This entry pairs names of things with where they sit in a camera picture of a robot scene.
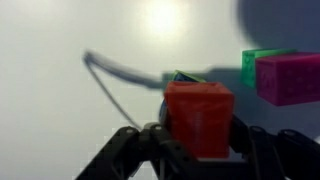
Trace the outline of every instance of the white surface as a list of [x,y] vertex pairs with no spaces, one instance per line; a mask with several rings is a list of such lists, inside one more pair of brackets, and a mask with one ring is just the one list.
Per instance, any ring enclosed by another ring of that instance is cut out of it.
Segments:
[[[0,179],[74,179],[127,125],[83,65],[86,49],[159,79],[239,68],[253,45],[236,15],[234,0],[0,1]],[[141,125],[157,120],[160,90],[99,75]]]

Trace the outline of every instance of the green cube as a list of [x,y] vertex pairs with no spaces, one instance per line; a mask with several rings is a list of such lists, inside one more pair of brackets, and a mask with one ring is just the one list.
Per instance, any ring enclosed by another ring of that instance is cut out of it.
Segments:
[[242,52],[241,81],[249,87],[256,87],[255,60],[259,57],[275,56],[296,52],[295,49],[257,49]]

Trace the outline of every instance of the pink cube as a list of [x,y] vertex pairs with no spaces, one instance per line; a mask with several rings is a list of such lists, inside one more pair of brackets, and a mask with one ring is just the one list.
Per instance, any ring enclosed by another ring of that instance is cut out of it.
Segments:
[[276,106],[320,100],[320,53],[256,59],[258,95]]

